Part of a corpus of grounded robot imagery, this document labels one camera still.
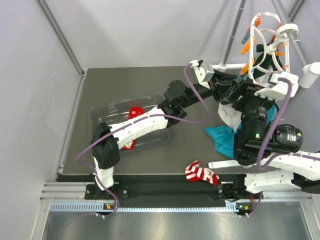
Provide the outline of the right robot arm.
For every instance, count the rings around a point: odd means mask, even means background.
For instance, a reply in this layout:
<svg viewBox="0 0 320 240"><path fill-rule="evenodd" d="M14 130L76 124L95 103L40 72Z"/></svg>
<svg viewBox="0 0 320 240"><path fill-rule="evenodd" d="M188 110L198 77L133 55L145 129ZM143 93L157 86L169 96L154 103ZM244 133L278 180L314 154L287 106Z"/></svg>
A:
<svg viewBox="0 0 320 240"><path fill-rule="evenodd" d="M241 129L235 132L233 159L242 167L256 165L259 173L238 174L220 190L226 200L256 198L263 191L320 192L320 154L301 150L303 134L293 125L280 124L294 92L287 78L280 78L284 92L245 80L228 96L240 112Z"/></svg>

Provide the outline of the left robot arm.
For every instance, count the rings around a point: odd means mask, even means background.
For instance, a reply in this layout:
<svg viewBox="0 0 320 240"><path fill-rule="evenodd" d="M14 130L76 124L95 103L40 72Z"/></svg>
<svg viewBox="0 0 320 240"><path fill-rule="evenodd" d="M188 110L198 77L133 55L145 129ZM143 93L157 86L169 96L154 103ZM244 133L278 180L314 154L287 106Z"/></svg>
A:
<svg viewBox="0 0 320 240"><path fill-rule="evenodd" d="M235 75L219 71L204 76L204 82L196 84L173 80L164 93L164 99L151 110L116 124L102 122L95 128L90 143L98 195L106 199L113 194L114 167L120 161L120 150L126 144L185 122L187 107L203 103L209 97L222 100L236 79Z"/></svg>

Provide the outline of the red striped santa sock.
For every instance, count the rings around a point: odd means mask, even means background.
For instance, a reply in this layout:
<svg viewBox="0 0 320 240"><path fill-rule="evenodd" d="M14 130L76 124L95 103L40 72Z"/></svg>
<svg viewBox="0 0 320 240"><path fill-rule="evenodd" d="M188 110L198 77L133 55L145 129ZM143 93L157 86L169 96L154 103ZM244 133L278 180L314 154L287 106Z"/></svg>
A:
<svg viewBox="0 0 320 240"><path fill-rule="evenodd" d="M195 183L199 181L207 182L213 186L217 186L219 176L214 173L210 168L201 167L199 161L194 161L189 164L185 169L185 177L189 182Z"/></svg>

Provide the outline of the white round clip hanger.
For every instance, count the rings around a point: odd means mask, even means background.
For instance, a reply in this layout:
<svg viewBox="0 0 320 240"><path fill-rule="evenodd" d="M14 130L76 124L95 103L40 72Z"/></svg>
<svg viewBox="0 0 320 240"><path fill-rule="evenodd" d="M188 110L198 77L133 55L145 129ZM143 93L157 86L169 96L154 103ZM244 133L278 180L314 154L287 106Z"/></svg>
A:
<svg viewBox="0 0 320 240"><path fill-rule="evenodd" d="M262 28L262 18L277 21L276 29ZM299 32L294 23L283 24L277 14L272 12L257 13L251 20L241 43L241 54L248 54L248 63L240 70L236 79L251 78L257 81L260 77L270 76L276 72L290 72L289 36L287 31Z"/></svg>

